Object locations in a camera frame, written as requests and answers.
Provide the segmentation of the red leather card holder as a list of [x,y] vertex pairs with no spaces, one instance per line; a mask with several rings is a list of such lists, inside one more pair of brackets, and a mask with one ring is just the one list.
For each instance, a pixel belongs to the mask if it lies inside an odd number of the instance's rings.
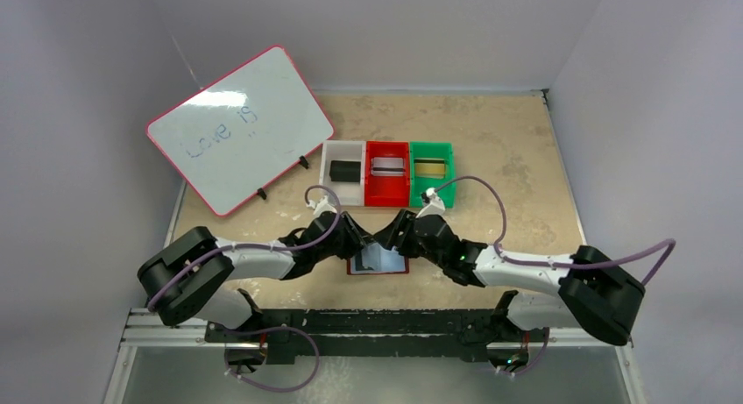
[[409,273],[408,259],[395,248],[387,250],[380,244],[365,246],[360,252],[347,260],[349,275],[381,275]]

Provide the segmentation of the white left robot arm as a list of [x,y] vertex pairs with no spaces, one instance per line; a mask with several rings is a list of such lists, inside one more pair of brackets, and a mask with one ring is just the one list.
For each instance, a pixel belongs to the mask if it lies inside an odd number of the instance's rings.
[[137,272],[147,308],[166,326],[190,318],[237,329],[258,313],[231,279],[293,280],[330,258],[350,259],[373,241],[347,212],[324,211],[307,227],[270,243],[235,243],[197,226],[147,260]]

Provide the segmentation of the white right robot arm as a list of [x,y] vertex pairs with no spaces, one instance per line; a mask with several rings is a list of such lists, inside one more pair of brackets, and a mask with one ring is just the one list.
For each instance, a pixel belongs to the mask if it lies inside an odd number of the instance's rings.
[[498,252],[494,245],[457,236],[440,215],[403,209],[373,236],[388,251],[423,258],[461,286],[514,287],[502,314],[520,330],[580,328],[597,340],[623,346],[631,337],[645,286],[608,265],[598,249],[572,254]]

